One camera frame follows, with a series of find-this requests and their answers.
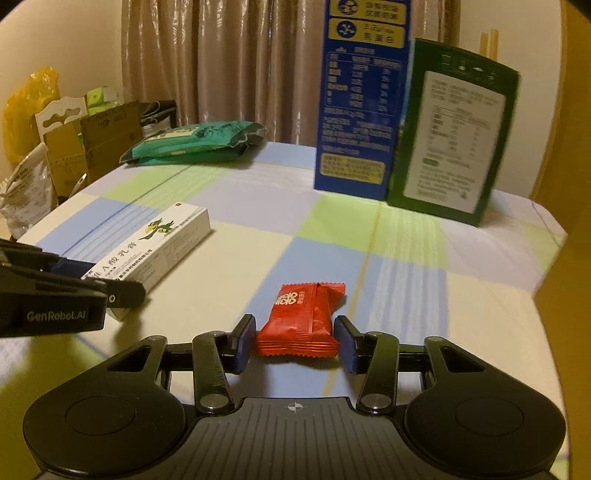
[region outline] teal packaging bag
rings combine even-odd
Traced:
[[[247,121],[209,122],[174,128],[130,148],[120,163],[159,165],[229,161],[264,138],[264,127]]]

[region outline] green box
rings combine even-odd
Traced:
[[[478,225],[511,127],[519,73],[416,39],[388,203]]]

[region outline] red candy wrapper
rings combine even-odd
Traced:
[[[269,321],[256,337],[259,355],[335,356],[330,316],[345,295],[344,283],[281,286]]]

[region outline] blue milk carton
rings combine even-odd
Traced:
[[[398,139],[410,0],[326,0],[314,188],[383,200]]]

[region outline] white plastic bag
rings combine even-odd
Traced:
[[[0,186],[0,213],[17,240],[51,212],[53,185],[47,146],[41,142],[17,165]]]

